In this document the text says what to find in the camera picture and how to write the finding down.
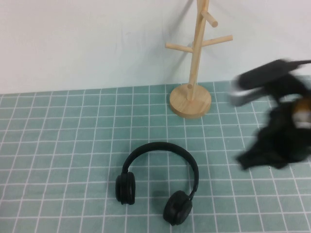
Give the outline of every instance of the blurry black object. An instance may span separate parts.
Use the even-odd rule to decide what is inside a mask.
[[[311,154],[311,91],[289,72],[309,61],[276,60],[240,75],[232,85],[231,103],[241,106],[270,95],[277,106],[269,113],[268,125],[257,133],[257,140],[237,157],[243,169],[272,166],[277,169],[305,160]],[[293,101],[281,101],[298,94]],[[307,122],[296,122],[302,114]]]

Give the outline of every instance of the headphone headband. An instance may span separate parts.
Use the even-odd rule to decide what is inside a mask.
[[[193,173],[194,173],[194,183],[193,183],[193,190],[191,191],[189,197],[190,200],[193,198],[194,193],[196,192],[196,190],[198,189],[198,185],[199,185],[199,168],[198,165],[195,161],[195,159],[193,158],[193,156],[186,151],[184,148],[175,145],[173,143],[169,143],[169,142],[151,142],[151,143],[147,143],[145,145],[142,145],[138,148],[136,148],[134,151],[132,151],[132,153],[127,157],[127,159],[125,160],[123,167],[122,167],[122,173],[127,173],[128,172],[128,168],[130,167],[131,163],[138,158],[139,156],[141,156],[144,153],[150,152],[150,151],[154,151],[154,150],[166,150],[166,151],[170,151],[173,152],[175,154],[180,155],[181,157],[183,157],[191,166]]]

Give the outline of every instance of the white wall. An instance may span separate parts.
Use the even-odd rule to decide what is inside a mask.
[[[210,0],[198,81],[311,59],[310,0]],[[195,0],[0,0],[0,93],[186,82]],[[311,66],[301,69],[311,74]]]

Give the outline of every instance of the wooden peg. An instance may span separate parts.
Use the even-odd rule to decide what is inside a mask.
[[[205,40],[202,42],[202,47],[208,46],[208,45],[215,45],[215,44],[227,42],[230,40],[233,40],[232,35],[222,36],[222,37],[218,37],[218,38],[211,39],[211,40]]]
[[[165,47],[168,49],[179,50],[179,51],[183,51],[183,52],[193,52],[193,49],[191,47],[176,45],[176,44],[172,44],[172,43],[166,43]]]
[[[214,19],[214,17],[207,12],[207,10],[201,11],[201,15],[206,19],[207,22],[213,27],[216,28],[218,26],[217,20]]]

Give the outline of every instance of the coat rack pole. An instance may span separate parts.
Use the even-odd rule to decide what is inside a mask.
[[[200,65],[201,58],[201,50],[202,50],[202,41],[204,36],[205,24],[206,20],[201,14],[203,10],[207,10],[209,0],[197,0],[198,4],[198,14],[196,17],[196,25],[195,25],[195,33],[194,33],[194,41],[193,41],[193,53],[190,67],[190,77],[188,84],[188,100],[193,100],[195,91],[196,91],[196,81],[198,78],[198,71]]]

